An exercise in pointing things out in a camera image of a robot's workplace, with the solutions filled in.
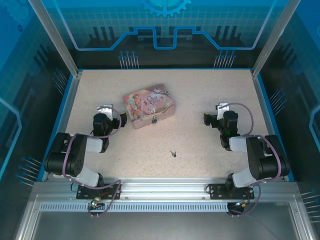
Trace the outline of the pink illustrated tin box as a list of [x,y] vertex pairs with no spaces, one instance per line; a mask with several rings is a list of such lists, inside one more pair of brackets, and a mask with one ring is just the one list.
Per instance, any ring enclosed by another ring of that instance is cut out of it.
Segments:
[[176,104],[164,84],[157,84],[140,91],[125,95],[123,102],[134,129],[152,124],[175,115]]

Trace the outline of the grey metal front shelf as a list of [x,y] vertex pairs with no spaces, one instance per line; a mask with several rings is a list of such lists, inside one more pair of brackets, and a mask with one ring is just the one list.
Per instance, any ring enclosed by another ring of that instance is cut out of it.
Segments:
[[301,240],[294,211],[260,203],[248,215],[221,212],[41,212],[26,240]]

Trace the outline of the right aluminium side rail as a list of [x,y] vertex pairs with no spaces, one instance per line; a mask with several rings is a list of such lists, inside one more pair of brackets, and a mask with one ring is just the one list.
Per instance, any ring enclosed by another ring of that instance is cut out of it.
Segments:
[[252,80],[258,96],[267,132],[270,135],[273,134],[278,137],[280,145],[284,151],[284,155],[287,156],[262,77],[258,74],[257,76],[253,76]]

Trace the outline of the aluminium side rail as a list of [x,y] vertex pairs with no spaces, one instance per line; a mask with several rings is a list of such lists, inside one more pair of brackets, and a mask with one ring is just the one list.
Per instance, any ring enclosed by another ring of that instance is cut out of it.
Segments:
[[59,132],[65,132],[65,130],[67,129],[68,121],[70,118],[76,93],[78,90],[79,82],[81,80],[82,72],[83,70],[81,69],[78,72],[77,76],[73,76],[71,74],[69,77],[69,80],[68,80],[66,89],[64,91],[64,95],[62,97],[58,113],[57,113],[57,117],[54,122],[52,133],[50,135],[49,142],[44,154],[43,163],[41,165],[41,168],[37,177],[38,182],[43,182],[47,180],[48,173],[44,169],[45,160],[53,144],[56,134]]
[[257,76],[253,76],[252,80],[258,96],[267,132],[270,135],[273,134],[278,137],[280,145],[284,151],[284,155],[287,156],[262,77],[258,74]]

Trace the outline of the left aluminium side rail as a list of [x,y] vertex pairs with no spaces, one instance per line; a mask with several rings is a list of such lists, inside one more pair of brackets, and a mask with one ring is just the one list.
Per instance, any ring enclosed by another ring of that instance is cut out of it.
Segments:
[[57,113],[57,117],[54,122],[52,133],[50,135],[49,142],[44,154],[43,163],[41,165],[41,168],[37,177],[38,182],[43,182],[47,180],[48,173],[44,169],[45,160],[53,144],[56,134],[59,132],[65,132],[65,130],[67,129],[68,121],[70,118],[76,93],[78,90],[79,82],[81,80],[82,72],[83,70],[81,69],[78,72],[77,76],[73,76],[71,74],[69,77],[69,80],[68,80],[66,89],[64,91],[64,95],[62,97],[58,113]]

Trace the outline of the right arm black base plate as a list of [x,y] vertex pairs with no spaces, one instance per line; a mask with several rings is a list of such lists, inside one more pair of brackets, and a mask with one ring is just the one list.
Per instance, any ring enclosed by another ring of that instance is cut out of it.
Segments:
[[249,187],[237,188],[222,183],[208,184],[205,192],[209,194],[211,200],[253,200],[254,192]]

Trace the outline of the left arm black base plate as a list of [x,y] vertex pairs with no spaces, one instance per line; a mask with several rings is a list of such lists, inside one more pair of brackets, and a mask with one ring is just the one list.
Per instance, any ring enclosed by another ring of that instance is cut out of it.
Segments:
[[95,190],[86,188],[84,186],[78,186],[76,192],[77,200],[93,200],[95,197],[100,197],[102,200],[111,200],[115,195],[115,200],[120,199],[122,185],[115,184],[108,188]]

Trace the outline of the aluminium front mounting rail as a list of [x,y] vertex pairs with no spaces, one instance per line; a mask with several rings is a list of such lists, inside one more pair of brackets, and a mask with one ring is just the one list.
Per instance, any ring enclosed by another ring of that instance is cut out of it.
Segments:
[[[121,179],[122,202],[208,202],[208,184],[224,184],[218,177],[124,177]],[[272,181],[254,188],[262,202],[294,202],[302,200],[296,182]],[[76,200],[76,185],[63,179],[36,182],[29,201],[72,202]]]

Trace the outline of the left aluminium frame post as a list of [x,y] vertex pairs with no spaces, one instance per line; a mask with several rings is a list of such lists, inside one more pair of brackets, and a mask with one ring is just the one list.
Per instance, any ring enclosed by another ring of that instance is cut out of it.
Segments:
[[41,0],[28,0],[28,2],[51,39],[53,45],[57,49],[69,72],[77,78],[79,70],[44,4]]

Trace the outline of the aluminium frame post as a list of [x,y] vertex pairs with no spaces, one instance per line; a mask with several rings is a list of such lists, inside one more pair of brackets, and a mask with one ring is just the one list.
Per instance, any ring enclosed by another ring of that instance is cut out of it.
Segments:
[[77,78],[79,70],[44,4],[41,0],[28,0],[28,2],[51,39],[53,45],[57,49],[69,72]]
[[271,34],[269,35],[264,47],[262,48],[253,68],[252,68],[252,77],[256,78],[263,66],[267,62],[270,54],[272,53],[274,47],[276,46],[278,40],[282,36],[287,27],[290,19],[292,18],[294,12],[296,11],[297,6],[301,0],[288,0],[286,6],[283,8],[283,11],[278,18]]

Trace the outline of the right aluminium frame post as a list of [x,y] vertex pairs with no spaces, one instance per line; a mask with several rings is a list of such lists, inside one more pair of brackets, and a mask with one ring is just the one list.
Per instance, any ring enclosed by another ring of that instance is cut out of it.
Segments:
[[286,6],[283,8],[283,11],[278,18],[271,34],[269,35],[264,47],[262,48],[253,68],[252,68],[252,77],[256,78],[263,66],[267,62],[270,54],[272,53],[274,47],[276,46],[278,40],[282,36],[287,27],[290,19],[292,18],[294,12],[296,11],[297,6],[301,0],[288,0]]

